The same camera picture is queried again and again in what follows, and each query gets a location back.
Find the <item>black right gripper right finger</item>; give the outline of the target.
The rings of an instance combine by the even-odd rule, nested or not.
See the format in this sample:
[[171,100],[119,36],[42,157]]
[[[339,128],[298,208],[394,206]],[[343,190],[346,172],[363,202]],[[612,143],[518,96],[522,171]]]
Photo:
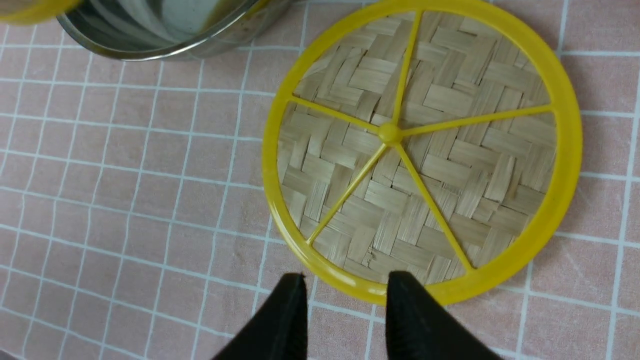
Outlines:
[[389,360],[499,360],[408,271],[388,276],[385,343]]

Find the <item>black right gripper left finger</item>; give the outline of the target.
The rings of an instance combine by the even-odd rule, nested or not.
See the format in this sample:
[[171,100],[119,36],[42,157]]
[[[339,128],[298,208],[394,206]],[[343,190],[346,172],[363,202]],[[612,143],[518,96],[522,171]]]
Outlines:
[[307,287],[285,273],[266,301],[214,360],[306,360]]

